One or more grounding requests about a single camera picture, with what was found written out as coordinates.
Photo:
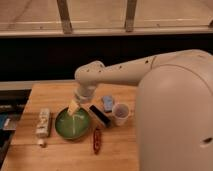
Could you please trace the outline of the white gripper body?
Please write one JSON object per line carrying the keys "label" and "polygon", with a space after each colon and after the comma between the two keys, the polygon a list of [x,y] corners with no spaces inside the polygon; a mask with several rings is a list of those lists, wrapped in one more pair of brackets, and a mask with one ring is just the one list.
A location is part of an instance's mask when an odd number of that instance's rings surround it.
{"label": "white gripper body", "polygon": [[94,96],[95,90],[95,86],[78,86],[74,91],[76,101],[79,103],[90,102]]}

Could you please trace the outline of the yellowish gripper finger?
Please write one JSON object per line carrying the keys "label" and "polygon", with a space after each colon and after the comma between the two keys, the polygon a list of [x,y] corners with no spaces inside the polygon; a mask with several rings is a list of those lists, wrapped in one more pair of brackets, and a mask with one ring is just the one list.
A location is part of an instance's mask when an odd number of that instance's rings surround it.
{"label": "yellowish gripper finger", "polygon": [[68,114],[72,116],[79,109],[80,109],[80,105],[75,100],[72,100],[70,104],[68,105]]}

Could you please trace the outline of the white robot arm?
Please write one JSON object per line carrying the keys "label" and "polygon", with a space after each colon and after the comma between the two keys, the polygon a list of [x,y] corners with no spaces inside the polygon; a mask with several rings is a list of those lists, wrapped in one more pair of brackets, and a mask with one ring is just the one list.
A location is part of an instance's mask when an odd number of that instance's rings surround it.
{"label": "white robot arm", "polygon": [[76,69],[75,98],[88,102],[100,83],[137,88],[140,171],[213,171],[213,54],[199,49]]}

